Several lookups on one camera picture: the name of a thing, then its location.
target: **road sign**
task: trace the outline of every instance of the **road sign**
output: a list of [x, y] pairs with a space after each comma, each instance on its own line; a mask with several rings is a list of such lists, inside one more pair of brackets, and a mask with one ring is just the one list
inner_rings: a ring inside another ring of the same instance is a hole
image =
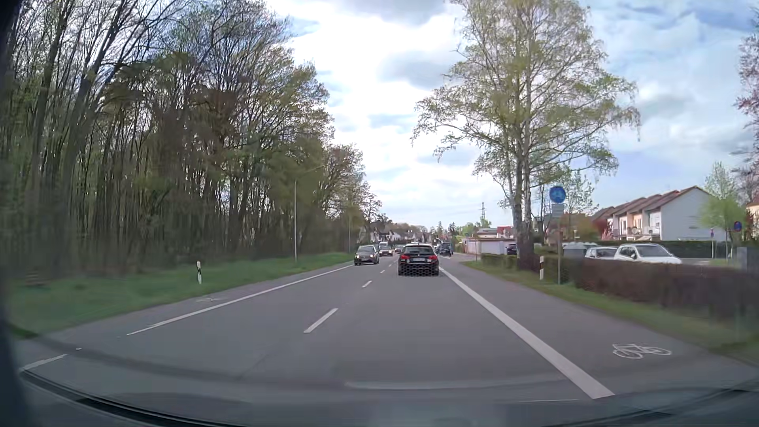
[[564, 200], [567, 198], [567, 192], [564, 191], [564, 187], [556, 185], [548, 191], [548, 197], [553, 203], [564, 203]]
[[551, 204], [551, 217], [552, 218], [561, 218], [564, 216], [564, 204], [563, 203], [552, 203]]

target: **bicycle lane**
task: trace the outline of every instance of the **bicycle lane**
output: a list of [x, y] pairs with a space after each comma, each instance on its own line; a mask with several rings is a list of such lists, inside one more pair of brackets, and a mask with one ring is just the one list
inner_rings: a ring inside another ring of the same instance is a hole
[[[455, 262], [441, 265], [615, 394], [679, 387], [733, 387], [759, 378], [757, 367], [646, 327]], [[658, 347], [664, 351], [648, 351], [670, 354], [641, 354], [634, 346]]]

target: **hedge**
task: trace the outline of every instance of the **hedge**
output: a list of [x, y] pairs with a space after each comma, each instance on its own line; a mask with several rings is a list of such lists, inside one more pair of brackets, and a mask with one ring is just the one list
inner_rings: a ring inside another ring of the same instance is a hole
[[[488, 265], [540, 270], [540, 256], [483, 254]], [[556, 282], [558, 258], [543, 256], [546, 281]], [[633, 302], [707, 312], [713, 318], [759, 317], [759, 275], [732, 267], [562, 258], [562, 283]]]
[[[667, 248], [673, 255], [680, 258], [712, 258], [711, 240], [664, 240], [661, 242], [640, 242], [634, 240], [604, 240], [595, 242], [599, 246], [619, 246], [628, 243], [657, 243]], [[716, 243], [717, 258], [725, 257], [725, 242]]]

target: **black car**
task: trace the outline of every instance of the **black car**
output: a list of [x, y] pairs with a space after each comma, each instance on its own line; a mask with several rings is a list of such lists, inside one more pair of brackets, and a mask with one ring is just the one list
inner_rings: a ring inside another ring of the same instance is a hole
[[385, 242], [379, 244], [379, 256], [380, 257], [392, 257], [392, 247]]
[[398, 275], [404, 276], [409, 273], [428, 273], [433, 276], [440, 274], [437, 255], [431, 245], [414, 243], [403, 248], [398, 259]]
[[353, 265], [379, 263], [380, 255], [373, 245], [359, 246], [356, 251], [356, 258], [353, 258]]
[[453, 248], [451, 248], [451, 242], [440, 243], [440, 247], [437, 249], [437, 253], [440, 255], [453, 255]]

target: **terraced house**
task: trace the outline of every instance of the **terraced house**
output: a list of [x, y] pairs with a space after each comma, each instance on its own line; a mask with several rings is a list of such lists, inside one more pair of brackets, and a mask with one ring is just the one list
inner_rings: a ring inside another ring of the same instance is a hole
[[[701, 225], [701, 207], [709, 193], [694, 185], [660, 195], [637, 198], [597, 211], [591, 219], [609, 224], [612, 240], [710, 240], [710, 228]], [[714, 239], [725, 240], [725, 231], [714, 230]]]

